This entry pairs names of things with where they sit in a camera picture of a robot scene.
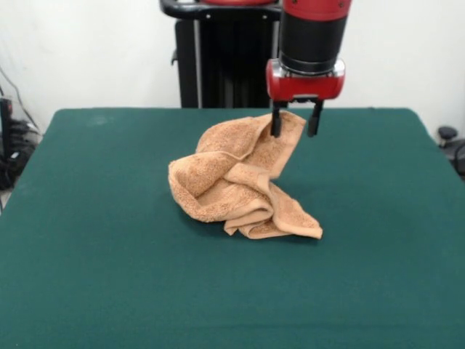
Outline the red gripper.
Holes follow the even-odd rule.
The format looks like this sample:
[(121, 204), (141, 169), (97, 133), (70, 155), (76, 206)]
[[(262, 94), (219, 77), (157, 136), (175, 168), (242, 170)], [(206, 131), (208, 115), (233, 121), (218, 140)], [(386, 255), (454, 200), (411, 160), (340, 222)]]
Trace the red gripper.
[(316, 76), (305, 76), (286, 70), (278, 58), (268, 60), (266, 67), (267, 92), (272, 102), (272, 123), (270, 134), (280, 137), (282, 129), (282, 114), (288, 107), (288, 102), (295, 100), (316, 99), (309, 118), (307, 135), (318, 134), (320, 116), (324, 100), (337, 98), (345, 80), (344, 61), (338, 59), (329, 73)]

